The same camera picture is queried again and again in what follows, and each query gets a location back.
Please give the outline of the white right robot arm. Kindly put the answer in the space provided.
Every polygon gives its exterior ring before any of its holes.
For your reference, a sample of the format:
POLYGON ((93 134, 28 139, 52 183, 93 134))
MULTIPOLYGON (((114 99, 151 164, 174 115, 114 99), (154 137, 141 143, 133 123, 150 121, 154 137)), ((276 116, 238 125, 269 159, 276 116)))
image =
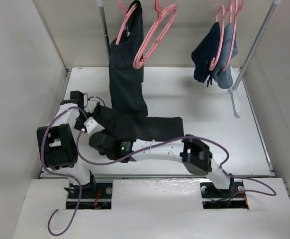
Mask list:
POLYGON ((203 186, 201 192, 211 198, 226 200, 236 193, 234 179, 226 175, 213 158, 207 144, 193 135, 185 135, 166 142, 140 139, 115 139, 103 132, 94 133, 89 146, 110 160, 123 163, 144 160, 172 161, 181 163, 192 175, 205 176, 210 186, 203 186))

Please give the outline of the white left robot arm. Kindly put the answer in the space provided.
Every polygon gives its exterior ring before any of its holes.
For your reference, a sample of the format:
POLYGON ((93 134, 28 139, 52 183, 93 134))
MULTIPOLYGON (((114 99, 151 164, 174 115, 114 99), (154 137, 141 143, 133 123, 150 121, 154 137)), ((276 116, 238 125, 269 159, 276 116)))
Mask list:
POLYGON ((78 160, 73 129, 84 129, 88 115, 84 111, 84 94, 72 91, 68 100, 60 103, 59 111, 51 123, 36 130, 40 161, 49 174, 74 180, 67 191, 79 191, 87 198, 96 194, 97 184, 90 170, 78 160))

